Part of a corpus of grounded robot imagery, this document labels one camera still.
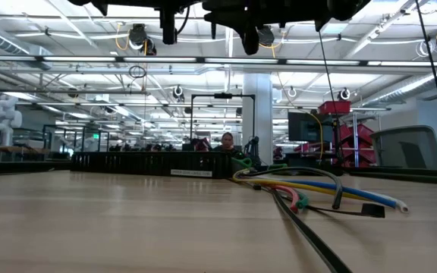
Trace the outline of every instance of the white pillar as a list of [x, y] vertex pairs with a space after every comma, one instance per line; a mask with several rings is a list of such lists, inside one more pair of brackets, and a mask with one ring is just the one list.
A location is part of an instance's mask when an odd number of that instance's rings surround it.
[[[256, 128], [259, 137], [259, 157], [272, 164], [272, 83], [270, 74], [245, 74], [244, 95], [256, 95]], [[242, 146], [253, 135], [253, 100], [242, 98]]]

